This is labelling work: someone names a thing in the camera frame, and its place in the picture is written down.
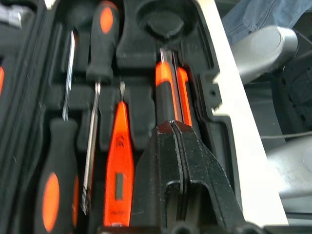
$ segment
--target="blue jeans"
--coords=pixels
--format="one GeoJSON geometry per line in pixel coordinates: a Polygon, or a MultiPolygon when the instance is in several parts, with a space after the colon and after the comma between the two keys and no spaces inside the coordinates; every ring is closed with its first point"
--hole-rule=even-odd
{"type": "Polygon", "coordinates": [[[230,44],[268,25],[292,28],[312,0],[241,0],[223,19],[230,44]]]}

